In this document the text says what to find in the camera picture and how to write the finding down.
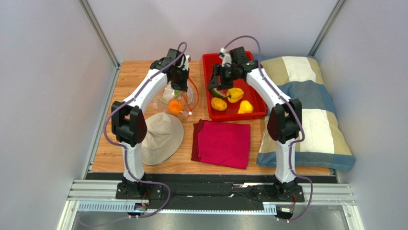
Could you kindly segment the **fake watermelon slice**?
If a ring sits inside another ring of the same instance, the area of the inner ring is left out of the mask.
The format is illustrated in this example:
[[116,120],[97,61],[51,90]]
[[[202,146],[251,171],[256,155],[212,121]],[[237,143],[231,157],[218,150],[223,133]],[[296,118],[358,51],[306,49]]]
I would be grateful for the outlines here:
[[217,98],[225,99],[228,97],[225,92],[219,91],[217,88],[210,89],[209,92]]

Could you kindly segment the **white fake cauliflower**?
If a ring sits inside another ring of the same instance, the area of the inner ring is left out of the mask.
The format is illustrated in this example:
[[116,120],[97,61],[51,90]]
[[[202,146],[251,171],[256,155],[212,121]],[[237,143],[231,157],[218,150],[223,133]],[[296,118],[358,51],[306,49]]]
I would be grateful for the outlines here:
[[178,99],[182,94],[182,91],[173,90],[173,89],[165,89],[163,92],[162,99],[166,102],[169,102],[174,99]]

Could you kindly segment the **yellow fake pepper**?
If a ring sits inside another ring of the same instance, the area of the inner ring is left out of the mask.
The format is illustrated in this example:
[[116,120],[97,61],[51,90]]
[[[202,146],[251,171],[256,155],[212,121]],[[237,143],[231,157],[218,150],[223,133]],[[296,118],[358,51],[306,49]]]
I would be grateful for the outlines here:
[[244,91],[241,88],[231,88],[226,92],[227,100],[234,104],[241,100],[244,96]]

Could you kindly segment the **dark yellow fake fruit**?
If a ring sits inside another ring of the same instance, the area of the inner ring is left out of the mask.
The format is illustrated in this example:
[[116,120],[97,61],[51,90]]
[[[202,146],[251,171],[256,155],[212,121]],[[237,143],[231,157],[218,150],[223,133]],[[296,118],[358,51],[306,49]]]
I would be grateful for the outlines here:
[[218,97],[214,97],[211,99],[211,107],[216,111],[225,111],[227,109],[227,103]]

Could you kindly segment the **clear zip top bag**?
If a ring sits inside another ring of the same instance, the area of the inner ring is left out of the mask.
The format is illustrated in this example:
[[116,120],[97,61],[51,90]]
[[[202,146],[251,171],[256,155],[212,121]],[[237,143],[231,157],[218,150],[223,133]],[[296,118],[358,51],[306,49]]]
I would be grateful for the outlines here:
[[187,81],[187,92],[174,90],[168,83],[152,101],[153,108],[178,117],[190,117],[200,102],[200,95],[192,79]]

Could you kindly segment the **orange fake fruit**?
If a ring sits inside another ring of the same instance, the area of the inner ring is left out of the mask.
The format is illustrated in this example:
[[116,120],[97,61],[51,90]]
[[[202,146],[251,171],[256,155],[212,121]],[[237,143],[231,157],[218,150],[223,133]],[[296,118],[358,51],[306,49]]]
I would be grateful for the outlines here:
[[168,111],[173,115],[180,115],[184,111],[184,102],[179,99],[171,100],[168,103]]

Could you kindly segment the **yellow fake pear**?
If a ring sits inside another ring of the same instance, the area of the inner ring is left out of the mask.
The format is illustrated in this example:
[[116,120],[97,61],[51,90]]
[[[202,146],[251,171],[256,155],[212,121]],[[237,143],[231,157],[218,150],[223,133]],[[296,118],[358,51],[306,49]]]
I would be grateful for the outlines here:
[[243,100],[240,103],[238,114],[249,114],[254,110],[253,105],[248,100]]

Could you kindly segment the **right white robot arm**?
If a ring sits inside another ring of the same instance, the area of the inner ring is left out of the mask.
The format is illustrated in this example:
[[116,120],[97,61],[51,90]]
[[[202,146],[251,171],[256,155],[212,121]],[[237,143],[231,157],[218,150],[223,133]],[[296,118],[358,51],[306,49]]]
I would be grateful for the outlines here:
[[267,131],[276,146],[275,177],[278,180],[272,187],[272,194],[277,200],[287,200],[298,187],[294,165],[296,140],[302,131],[301,102],[284,94],[262,65],[248,58],[244,47],[230,51],[222,48],[218,55],[222,62],[213,66],[208,89],[230,89],[234,81],[242,79],[267,104],[270,110]]

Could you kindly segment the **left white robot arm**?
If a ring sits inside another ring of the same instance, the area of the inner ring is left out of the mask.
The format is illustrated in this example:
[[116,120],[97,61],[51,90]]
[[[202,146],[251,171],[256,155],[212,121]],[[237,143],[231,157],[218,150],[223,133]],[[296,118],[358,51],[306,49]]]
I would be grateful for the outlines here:
[[117,199],[142,199],[152,188],[153,183],[146,181],[142,163],[142,141],[147,135],[144,112],[168,83],[173,89],[187,91],[190,60],[183,51],[169,49],[166,57],[150,65],[146,77],[132,94],[112,104],[108,120],[122,148],[125,165],[122,181],[117,185]]

